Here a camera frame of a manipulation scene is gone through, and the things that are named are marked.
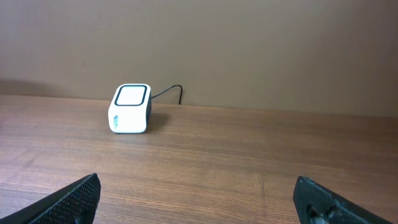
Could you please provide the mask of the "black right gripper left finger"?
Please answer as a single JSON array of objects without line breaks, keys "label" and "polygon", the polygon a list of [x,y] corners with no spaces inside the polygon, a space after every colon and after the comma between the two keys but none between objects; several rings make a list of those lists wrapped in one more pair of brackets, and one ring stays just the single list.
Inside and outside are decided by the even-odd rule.
[{"label": "black right gripper left finger", "polygon": [[96,173],[92,173],[22,210],[1,218],[1,223],[92,224],[100,195],[100,180]]}]

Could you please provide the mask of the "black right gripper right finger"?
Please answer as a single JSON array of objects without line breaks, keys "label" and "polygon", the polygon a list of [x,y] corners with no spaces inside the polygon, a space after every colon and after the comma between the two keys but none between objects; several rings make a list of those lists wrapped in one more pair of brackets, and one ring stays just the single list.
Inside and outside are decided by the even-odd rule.
[{"label": "black right gripper right finger", "polygon": [[301,224],[392,224],[305,176],[297,179],[293,201]]}]

